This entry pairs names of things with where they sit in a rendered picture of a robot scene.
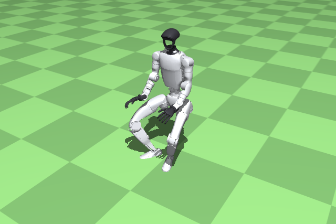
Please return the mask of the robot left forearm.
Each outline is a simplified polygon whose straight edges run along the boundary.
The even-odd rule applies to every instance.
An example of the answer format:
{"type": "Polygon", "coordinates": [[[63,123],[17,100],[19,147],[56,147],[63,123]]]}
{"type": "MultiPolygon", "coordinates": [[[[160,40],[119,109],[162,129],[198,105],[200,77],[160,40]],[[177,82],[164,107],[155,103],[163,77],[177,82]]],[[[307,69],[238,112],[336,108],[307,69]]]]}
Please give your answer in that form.
{"type": "Polygon", "coordinates": [[[176,100],[175,104],[173,105],[176,109],[183,106],[183,102],[185,101],[186,97],[190,94],[192,85],[188,83],[185,87],[185,90],[180,91],[178,99],[176,100]]]}

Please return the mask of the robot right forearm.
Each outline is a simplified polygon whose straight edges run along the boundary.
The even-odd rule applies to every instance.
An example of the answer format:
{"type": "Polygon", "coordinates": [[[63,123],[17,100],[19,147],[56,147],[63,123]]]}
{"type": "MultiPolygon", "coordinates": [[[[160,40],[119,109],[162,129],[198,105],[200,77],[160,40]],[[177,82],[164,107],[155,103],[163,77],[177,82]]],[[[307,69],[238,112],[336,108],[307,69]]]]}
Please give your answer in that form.
{"type": "MultiPolygon", "coordinates": [[[[148,95],[150,94],[150,92],[151,92],[151,90],[152,90],[152,88],[153,88],[154,85],[155,84],[153,83],[153,81],[149,80],[149,78],[148,78],[148,80],[146,82],[146,85],[145,85],[145,87],[144,87],[143,92],[142,92],[141,95],[145,94],[147,96],[147,98],[148,98],[148,95]]],[[[144,99],[144,100],[146,100],[146,99],[144,99]]],[[[144,101],[144,100],[142,100],[142,101],[144,101]]]]}

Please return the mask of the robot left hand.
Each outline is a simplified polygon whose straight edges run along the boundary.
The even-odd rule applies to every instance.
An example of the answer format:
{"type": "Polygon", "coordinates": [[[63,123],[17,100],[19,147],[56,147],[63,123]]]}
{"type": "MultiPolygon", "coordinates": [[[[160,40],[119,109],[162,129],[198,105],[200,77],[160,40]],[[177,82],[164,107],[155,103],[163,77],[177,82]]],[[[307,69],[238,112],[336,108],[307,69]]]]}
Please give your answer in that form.
{"type": "Polygon", "coordinates": [[[166,117],[163,119],[163,121],[162,121],[162,123],[163,123],[163,122],[165,121],[165,119],[169,116],[169,118],[168,118],[168,119],[166,120],[166,122],[165,122],[165,124],[166,124],[166,123],[168,122],[168,120],[173,116],[173,114],[179,110],[179,108],[176,109],[173,105],[174,105],[174,104],[172,104],[172,105],[170,106],[170,108],[164,108],[164,109],[159,110],[158,112],[161,112],[161,111],[164,111],[164,112],[162,112],[162,113],[157,117],[157,119],[158,119],[162,114],[164,114],[164,115],[159,119],[159,121],[161,121],[161,120],[163,119],[163,117],[166,116],[166,117]]]}

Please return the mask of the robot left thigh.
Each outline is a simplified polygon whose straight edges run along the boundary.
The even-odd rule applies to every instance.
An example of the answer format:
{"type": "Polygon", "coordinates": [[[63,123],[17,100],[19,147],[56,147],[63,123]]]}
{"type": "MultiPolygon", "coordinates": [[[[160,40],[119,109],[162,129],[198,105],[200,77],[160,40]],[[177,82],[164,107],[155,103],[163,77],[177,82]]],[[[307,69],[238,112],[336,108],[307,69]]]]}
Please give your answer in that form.
{"type": "Polygon", "coordinates": [[[180,136],[185,122],[188,120],[189,114],[193,111],[193,105],[189,99],[185,99],[183,106],[176,112],[175,122],[171,133],[167,138],[167,143],[174,146],[175,140],[180,136]]]}

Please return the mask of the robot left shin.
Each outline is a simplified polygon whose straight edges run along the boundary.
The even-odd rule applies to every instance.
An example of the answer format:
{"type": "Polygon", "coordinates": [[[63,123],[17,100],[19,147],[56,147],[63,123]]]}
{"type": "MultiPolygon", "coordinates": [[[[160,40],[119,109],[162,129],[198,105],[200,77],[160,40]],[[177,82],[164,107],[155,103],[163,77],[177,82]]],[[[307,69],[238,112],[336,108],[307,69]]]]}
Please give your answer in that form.
{"type": "MultiPolygon", "coordinates": [[[[180,137],[179,137],[180,138],[180,137]]],[[[170,145],[168,143],[167,145],[167,149],[166,149],[166,152],[167,152],[167,158],[170,158],[172,159],[175,151],[176,151],[176,148],[177,148],[177,145],[178,145],[178,141],[179,141],[179,138],[177,140],[175,140],[175,143],[174,143],[174,146],[173,145],[170,145]]]]}

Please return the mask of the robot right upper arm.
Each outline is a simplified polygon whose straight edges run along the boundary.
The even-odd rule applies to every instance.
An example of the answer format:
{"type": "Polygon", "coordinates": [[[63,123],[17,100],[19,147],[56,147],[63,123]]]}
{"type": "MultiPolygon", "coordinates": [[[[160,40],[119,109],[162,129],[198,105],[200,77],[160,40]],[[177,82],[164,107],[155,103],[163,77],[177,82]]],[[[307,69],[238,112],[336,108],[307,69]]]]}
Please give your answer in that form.
{"type": "Polygon", "coordinates": [[[160,62],[159,62],[159,54],[161,51],[156,51],[152,55],[152,72],[150,73],[149,80],[157,82],[159,80],[159,69],[160,69],[160,62]]]}

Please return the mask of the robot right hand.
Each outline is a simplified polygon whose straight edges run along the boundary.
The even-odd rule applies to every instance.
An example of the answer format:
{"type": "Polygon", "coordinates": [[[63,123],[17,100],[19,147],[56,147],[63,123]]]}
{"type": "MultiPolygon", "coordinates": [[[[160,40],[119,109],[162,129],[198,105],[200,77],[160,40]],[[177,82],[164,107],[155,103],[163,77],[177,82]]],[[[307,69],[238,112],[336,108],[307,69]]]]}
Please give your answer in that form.
{"type": "Polygon", "coordinates": [[[131,100],[129,100],[129,101],[127,101],[126,103],[125,103],[125,108],[128,108],[128,105],[129,105],[129,103],[131,103],[131,104],[133,104],[134,103],[134,101],[137,101],[137,100],[139,100],[139,101],[142,101],[142,100],[144,100],[144,99],[146,99],[147,98],[147,96],[144,94],[144,95],[138,95],[137,97],[134,97],[134,98],[132,98],[131,100]]]}

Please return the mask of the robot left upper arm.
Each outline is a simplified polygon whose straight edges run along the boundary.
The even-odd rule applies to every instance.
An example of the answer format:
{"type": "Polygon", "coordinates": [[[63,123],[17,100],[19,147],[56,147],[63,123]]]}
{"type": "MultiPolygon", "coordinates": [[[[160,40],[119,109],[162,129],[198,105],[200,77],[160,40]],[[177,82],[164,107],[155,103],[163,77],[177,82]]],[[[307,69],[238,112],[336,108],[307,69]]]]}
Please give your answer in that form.
{"type": "Polygon", "coordinates": [[[182,66],[184,67],[184,78],[185,78],[185,81],[181,83],[181,89],[185,90],[185,87],[188,83],[192,85],[194,60],[191,57],[182,56],[181,63],[182,66]]]}

